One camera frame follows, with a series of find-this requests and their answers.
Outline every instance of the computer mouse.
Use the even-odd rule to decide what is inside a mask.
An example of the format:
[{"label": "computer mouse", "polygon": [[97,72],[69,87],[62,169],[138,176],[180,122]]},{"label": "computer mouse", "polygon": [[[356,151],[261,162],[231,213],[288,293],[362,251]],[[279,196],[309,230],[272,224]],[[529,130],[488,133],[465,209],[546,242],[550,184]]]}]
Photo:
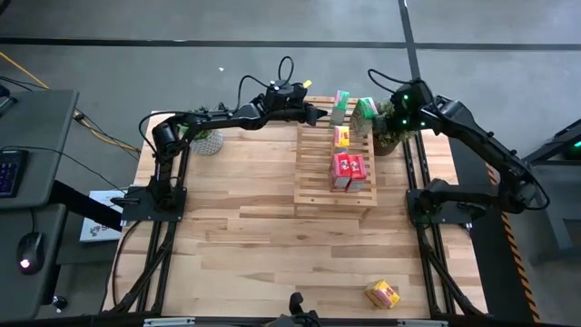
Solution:
[{"label": "computer mouse", "polygon": [[40,272],[44,263],[44,238],[42,233],[28,233],[18,242],[16,249],[18,269],[23,274]]}]

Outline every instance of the concrete floor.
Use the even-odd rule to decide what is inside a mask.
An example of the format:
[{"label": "concrete floor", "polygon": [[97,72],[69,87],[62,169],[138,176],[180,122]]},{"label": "concrete floor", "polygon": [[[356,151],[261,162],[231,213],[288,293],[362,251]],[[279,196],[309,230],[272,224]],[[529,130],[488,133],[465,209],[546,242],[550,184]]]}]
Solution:
[{"label": "concrete floor", "polygon": [[[418,43],[443,44],[418,50],[419,70],[435,93],[463,101],[477,121],[509,148],[528,154],[579,118],[581,52],[543,50],[543,45],[581,44],[576,0],[408,0]],[[310,94],[385,97],[366,76],[376,68],[410,78],[405,49],[373,43],[404,42],[398,0],[74,0],[14,1],[0,16],[0,35],[103,37],[216,41],[352,41],[368,48],[325,47],[73,47],[0,45],[0,51],[52,88],[76,88],[79,108],[105,131],[139,145],[139,119],[152,110],[185,110],[218,101],[234,105],[241,76],[261,80],[276,75],[284,55],[295,61],[297,81],[311,79]],[[446,50],[449,44],[537,44],[537,51]],[[28,80],[4,61],[0,74]],[[243,99],[261,88],[248,83]],[[125,152],[97,141],[78,124],[65,151],[112,182],[133,180],[136,162]],[[59,178],[81,192],[107,189],[103,181],[63,160]],[[551,246],[542,217],[510,218],[524,258]],[[78,231],[71,223],[67,230]],[[71,242],[71,247],[78,245]],[[63,314],[99,310],[113,247],[93,247],[98,263],[69,265],[58,285],[71,301]],[[70,251],[66,261],[84,256]],[[527,274],[541,319],[576,325],[581,312],[578,263],[531,267]],[[54,315],[49,308],[39,316]]]}]

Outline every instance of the wooden crate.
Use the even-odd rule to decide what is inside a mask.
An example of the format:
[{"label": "wooden crate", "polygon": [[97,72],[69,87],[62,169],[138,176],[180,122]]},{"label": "wooden crate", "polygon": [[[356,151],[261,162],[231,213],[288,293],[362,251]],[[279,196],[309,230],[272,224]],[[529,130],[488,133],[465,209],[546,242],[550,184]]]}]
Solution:
[{"label": "wooden crate", "polygon": [[[319,109],[332,109],[332,97],[313,96],[305,98]],[[349,125],[352,109],[357,99],[350,99],[344,124]],[[363,218],[371,208],[378,205],[375,181],[375,159],[372,135],[350,136],[350,154],[362,154],[365,159],[368,180],[358,193],[332,193],[330,191],[329,169],[333,129],[329,128],[330,117],[317,122],[317,126],[300,124],[297,132],[297,159],[295,172],[294,203],[299,206],[333,206],[338,210],[363,209]]]}]

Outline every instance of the red box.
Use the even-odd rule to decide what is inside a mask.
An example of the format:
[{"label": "red box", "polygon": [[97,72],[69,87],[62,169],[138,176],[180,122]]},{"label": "red box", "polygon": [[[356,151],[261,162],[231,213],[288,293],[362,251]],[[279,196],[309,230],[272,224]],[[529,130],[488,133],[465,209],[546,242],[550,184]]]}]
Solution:
[{"label": "red box", "polygon": [[348,154],[334,154],[330,163],[330,190],[345,192],[351,179],[351,169]]},{"label": "red box", "polygon": [[351,170],[351,179],[345,192],[359,192],[367,180],[367,171],[365,170],[365,161],[363,155],[349,155],[349,165]]}]

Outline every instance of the potted plant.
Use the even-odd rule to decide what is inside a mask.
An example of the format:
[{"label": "potted plant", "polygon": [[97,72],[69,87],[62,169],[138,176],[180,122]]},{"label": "potted plant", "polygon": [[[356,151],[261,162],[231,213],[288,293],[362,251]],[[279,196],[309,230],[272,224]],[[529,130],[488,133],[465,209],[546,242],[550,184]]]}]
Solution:
[{"label": "potted plant", "polygon": [[[391,102],[377,103],[379,117],[391,117],[395,108]],[[377,156],[391,154],[399,142],[406,140],[415,134],[414,131],[392,131],[378,133],[373,127],[373,151]]]},{"label": "potted plant", "polygon": [[[203,112],[204,110],[204,107],[198,109],[199,112]],[[186,126],[180,126],[180,132],[182,134],[187,130],[188,128]],[[190,143],[190,148],[195,154],[213,155],[221,150],[223,144],[224,136],[222,135],[222,132],[219,130],[203,130],[193,137],[193,141]]]}]

